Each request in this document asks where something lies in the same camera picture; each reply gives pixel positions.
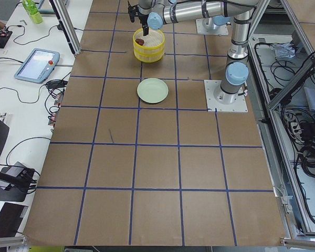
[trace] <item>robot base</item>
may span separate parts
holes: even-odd
[[[203,35],[217,35],[217,36],[228,36],[229,31],[227,30],[226,25],[220,26],[218,29],[208,29],[207,27],[203,26],[203,18],[196,19],[196,27],[197,27],[197,34]]]
[[[237,96],[234,103],[225,105],[220,103],[214,97],[214,90],[221,84],[221,80],[204,80],[206,104],[209,112],[232,112],[232,113],[247,113],[247,105],[245,96]]]

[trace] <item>black cable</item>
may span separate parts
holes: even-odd
[[[240,3],[235,3],[235,2],[231,2],[228,0],[206,0],[207,2],[218,2],[218,3],[227,3],[227,4],[233,4],[233,5],[237,5],[237,6],[242,6],[242,7],[250,7],[250,8],[256,8],[256,5],[249,5],[249,4],[240,4]],[[201,2],[201,0],[190,0],[190,2]]]
[[[40,173],[35,171],[34,169],[30,169],[30,168],[27,168],[25,166],[21,166],[21,165],[6,165],[6,164],[0,164],[0,166],[10,166],[10,167],[19,167],[19,168],[22,168],[22,169],[28,169],[28,170],[31,170],[33,171],[34,173],[37,173],[39,176],[40,176]],[[20,188],[19,186],[17,185],[14,185],[15,188],[17,188],[20,192],[24,193],[24,194],[30,194],[30,193],[33,193],[36,189],[36,183],[37,183],[37,180],[33,179],[28,173],[22,173],[20,176],[25,176],[25,177],[29,177],[30,180],[26,180],[26,182],[29,183],[29,186],[24,188]]]
[[[21,98],[20,98],[20,96],[19,96],[19,92],[18,92],[16,89],[14,89],[14,88],[6,88],[6,87],[3,87],[3,88],[0,88],[0,90],[2,90],[2,89],[8,89],[8,90],[15,91],[16,94],[17,94],[17,98],[19,99],[19,102],[21,102],[21,103],[26,103],[26,104],[34,104],[34,103],[36,103],[36,102],[39,101],[39,99],[40,99],[40,94],[41,94],[40,91],[41,91],[41,88],[42,88],[43,86],[45,86],[45,84],[41,85],[41,86],[39,87],[39,89],[38,89],[38,96],[37,96],[36,101],[22,101]]]
[[[39,41],[39,40],[41,40],[41,39],[43,39],[43,38],[49,37],[49,36],[50,36],[50,31],[51,31],[51,29],[53,29],[54,27],[57,27],[57,25],[51,26],[51,27],[49,28],[48,35],[43,36],[43,37],[40,37],[40,38],[38,38],[38,39],[36,39],[36,40],[29,41],[29,42],[27,42],[27,43],[19,43],[19,42],[16,42],[16,41],[15,41],[15,40],[17,40],[19,37],[22,37],[22,36],[25,34],[25,31],[26,31],[25,26],[21,25],[21,27],[23,28],[23,33],[22,33],[21,35],[17,36],[16,38],[14,38],[13,42],[16,43],[16,44],[18,44],[18,45],[25,46],[25,45],[28,45],[28,44],[30,44],[30,43],[32,43],[32,42],[37,42],[37,41]]]
[[[13,59],[13,58],[0,57],[0,59],[9,59],[9,60],[14,60],[14,61],[17,61],[17,62],[19,62],[19,63],[23,63],[23,61],[21,61],[21,60],[17,60],[17,59]]]
[[[16,5],[15,5],[15,8],[19,5],[19,4],[21,4],[22,2],[18,2]]]
[[[308,114],[309,116],[311,116],[313,118],[313,116],[306,110],[303,109],[293,109],[293,110],[297,110],[300,112],[304,112],[305,114]],[[282,106],[281,108],[281,119],[284,120],[284,113],[292,113],[292,112],[288,112],[285,111],[285,106]],[[285,130],[287,130],[287,125],[286,123],[283,121],[283,127],[285,128]],[[302,148],[298,149],[296,146],[295,141],[292,141],[292,138],[290,136],[289,133],[287,133],[289,136],[289,139],[291,140],[291,145],[293,146],[293,149],[296,149],[298,156],[296,156],[295,151],[293,152],[294,154],[294,163],[293,163],[293,169],[295,172],[295,176],[299,185],[299,189],[302,193],[302,198],[303,198],[303,203],[305,205],[305,208],[307,210],[307,214],[309,216],[309,218],[311,219],[311,221],[315,224],[315,218],[314,216],[311,214],[310,212],[310,208],[307,202],[307,196],[306,196],[306,191],[302,186],[302,183],[300,181],[297,169],[298,169],[298,164],[301,165],[302,170],[308,175],[308,176],[312,176],[315,177],[315,174],[313,174],[309,168],[315,168],[315,147],[312,147],[312,144],[309,144],[309,146],[303,146]]]
[[[273,74],[273,77],[274,79],[276,80],[276,82],[281,85],[282,87],[284,87],[285,85],[283,85],[279,80],[282,80],[282,81],[290,81],[290,79],[283,79],[279,76],[277,76],[275,74],[276,70],[277,69],[284,69],[288,72],[290,72],[291,74],[295,75],[296,72],[294,71],[294,69],[292,69],[291,67],[287,66],[287,63],[291,63],[293,64],[293,62],[290,62],[288,60],[276,60],[272,63],[272,65],[270,66],[270,70],[271,70],[271,73]]]
[[[48,101],[48,99],[49,99],[50,96],[51,96],[51,93],[48,95],[48,97],[47,97],[46,100],[44,101],[44,107],[46,108],[48,114],[52,116],[52,113],[50,113],[49,110],[48,110],[48,108],[47,108],[47,101]]]
[[[6,157],[6,165],[7,165],[7,166],[10,166],[10,165],[8,164],[8,158],[9,158],[9,155],[12,153],[12,151],[13,151],[16,147],[18,147],[20,144],[22,144],[23,142],[26,142],[26,141],[31,140],[31,139],[47,139],[47,140],[51,140],[50,138],[46,138],[46,137],[44,137],[44,136],[38,136],[38,137],[35,136],[35,137],[33,137],[33,138],[27,138],[27,139],[24,139],[24,140],[18,142],[18,143],[9,151],[9,153],[7,154],[7,157]]]
[[[262,67],[262,64],[261,64],[261,58],[260,58],[260,56],[259,56],[259,54],[258,54],[258,51],[257,51],[257,49],[258,49],[257,46],[260,46],[260,45],[270,46],[270,45],[272,45],[272,44],[259,42],[259,43],[256,43],[256,44],[254,45],[254,51],[255,51],[255,53],[256,53],[256,57],[257,57],[257,60],[258,60],[258,63],[259,63],[260,71],[261,71],[262,76],[263,76],[263,78],[264,78],[264,80],[265,80],[267,92],[270,93],[269,87],[271,87],[272,90],[274,90],[274,87],[273,87],[273,85],[272,85],[271,83],[269,83],[269,81],[268,81],[268,79],[267,79],[267,77],[266,77],[265,71],[264,71],[264,69],[263,69],[263,67]]]
[[[301,183],[301,181],[300,181],[300,177],[299,177],[299,175],[298,175],[297,166],[298,166],[298,164],[295,163],[293,168],[294,168],[294,173],[295,173],[295,177],[296,177],[296,179],[297,179],[299,188],[300,188],[300,190],[301,190],[301,192],[302,192],[303,203],[304,203],[304,205],[305,205],[305,208],[306,208],[306,210],[307,210],[307,214],[308,214],[309,218],[310,218],[311,221],[315,224],[314,216],[311,214],[310,209],[309,209],[309,205],[308,205],[308,202],[307,202],[306,191],[305,191],[305,189],[303,188],[302,183]]]
[[[71,71],[67,73],[67,75],[65,75],[62,80],[64,80],[69,74],[71,74]]]

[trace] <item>cardboard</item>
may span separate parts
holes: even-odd
[[[287,0],[300,23],[315,23],[315,0]]]
[[[219,113],[218,135],[215,114],[203,110],[204,82],[193,81],[221,78],[226,57],[208,56],[195,22],[184,22],[163,31],[193,33],[198,56],[142,64],[131,39],[141,25],[116,14],[119,3],[126,10],[124,0],[92,5],[82,47],[104,52],[75,60],[64,104],[80,108],[60,109],[24,233],[34,245],[279,245],[284,229],[250,104],[247,114]],[[165,50],[175,52],[174,37],[187,53],[187,35],[166,34]],[[230,37],[209,40],[210,54],[223,54],[214,48]],[[167,78],[168,97],[139,102],[143,77]]]

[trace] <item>plate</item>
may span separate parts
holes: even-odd
[[[160,79],[149,78],[141,81],[136,91],[144,102],[158,103],[167,97],[168,86]]]

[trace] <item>yellow basket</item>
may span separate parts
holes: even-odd
[[[140,46],[135,40],[141,38],[145,41]],[[143,36],[142,29],[137,30],[133,35],[133,47],[135,57],[142,62],[152,63],[160,60],[164,55],[165,37],[160,30],[149,30],[147,36]]]
[[[29,252],[63,252],[64,246],[57,247],[31,247]]]

